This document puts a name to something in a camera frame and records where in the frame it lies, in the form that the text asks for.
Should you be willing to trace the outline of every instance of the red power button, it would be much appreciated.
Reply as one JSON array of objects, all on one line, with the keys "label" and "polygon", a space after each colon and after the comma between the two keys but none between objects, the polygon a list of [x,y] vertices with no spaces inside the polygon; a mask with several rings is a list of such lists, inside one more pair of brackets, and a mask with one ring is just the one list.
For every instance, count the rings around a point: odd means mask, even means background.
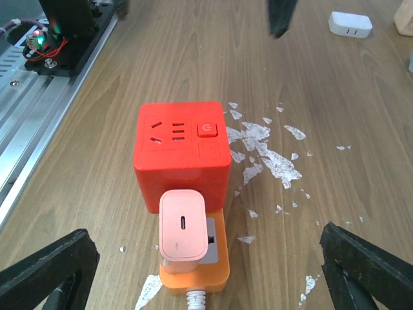
[{"label": "red power button", "polygon": [[198,127],[198,137],[213,138],[218,135],[217,124],[215,123],[200,123]]}]

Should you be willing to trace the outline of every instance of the wood grain surface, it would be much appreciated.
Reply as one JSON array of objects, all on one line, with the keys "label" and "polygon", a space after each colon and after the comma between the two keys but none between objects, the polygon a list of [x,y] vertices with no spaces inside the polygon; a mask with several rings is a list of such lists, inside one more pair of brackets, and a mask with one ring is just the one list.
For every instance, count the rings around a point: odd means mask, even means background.
[{"label": "wood grain surface", "polygon": [[[400,3],[300,1],[292,28],[274,41],[264,0],[132,0],[0,234],[0,269],[87,228],[101,253],[87,309],[135,309],[159,261],[158,217],[146,211],[132,167],[139,107],[201,100],[225,110],[238,103],[243,116],[225,114],[227,126],[270,127],[268,147],[299,154],[303,175],[284,189],[264,166],[235,197],[252,164],[233,164],[232,273],[208,309],[298,309],[306,276],[319,274],[301,309],[332,309],[319,245],[328,221],[413,262],[413,40],[392,23]],[[372,35],[331,34],[333,10],[368,15]],[[285,125],[307,137],[296,140]],[[257,156],[240,141],[231,149]],[[237,239],[250,235],[251,244]],[[144,309],[185,304],[161,289]]]}]

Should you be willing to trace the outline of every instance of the charger plug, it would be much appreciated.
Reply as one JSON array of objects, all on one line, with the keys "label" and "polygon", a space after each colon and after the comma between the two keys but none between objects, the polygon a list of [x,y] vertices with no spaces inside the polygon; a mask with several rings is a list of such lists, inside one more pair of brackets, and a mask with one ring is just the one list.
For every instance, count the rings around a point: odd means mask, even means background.
[{"label": "charger plug", "polygon": [[159,202],[159,252],[172,274],[190,273],[208,251],[205,200],[190,189],[166,191]]},{"label": "charger plug", "polygon": [[338,36],[356,37],[364,39],[373,29],[370,18],[343,12],[332,12],[328,20],[330,31]]}]

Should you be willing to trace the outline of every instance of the red wire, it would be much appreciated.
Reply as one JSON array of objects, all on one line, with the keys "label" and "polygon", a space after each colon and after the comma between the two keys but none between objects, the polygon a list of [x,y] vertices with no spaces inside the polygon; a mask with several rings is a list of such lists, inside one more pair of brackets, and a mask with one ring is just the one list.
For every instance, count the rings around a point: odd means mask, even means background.
[{"label": "red wire", "polygon": [[60,46],[59,46],[56,50],[54,50],[54,51],[52,51],[52,52],[50,52],[50,53],[45,53],[45,54],[41,53],[41,52],[38,51],[38,50],[35,50],[35,52],[36,52],[37,54],[39,54],[41,57],[35,58],[35,59],[30,59],[30,58],[28,58],[27,60],[29,60],[29,61],[39,61],[39,60],[42,60],[42,59],[44,59],[44,58],[55,57],[56,55],[58,55],[58,53],[60,53],[61,49],[62,49],[66,44],[67,44],[67,40],[66,40],[66,38],[63,38],[62,43],[60,44]]}]

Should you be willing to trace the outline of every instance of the metal rail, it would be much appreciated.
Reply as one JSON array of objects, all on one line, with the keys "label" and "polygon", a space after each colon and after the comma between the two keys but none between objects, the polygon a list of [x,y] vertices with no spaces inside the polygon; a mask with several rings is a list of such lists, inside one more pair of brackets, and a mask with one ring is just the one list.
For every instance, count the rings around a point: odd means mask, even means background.
[{"label": "metal rail", "polygon": [[115,15],[73,78],[26,71],[19,43],[0,56],[0,230],[117,22]]}]

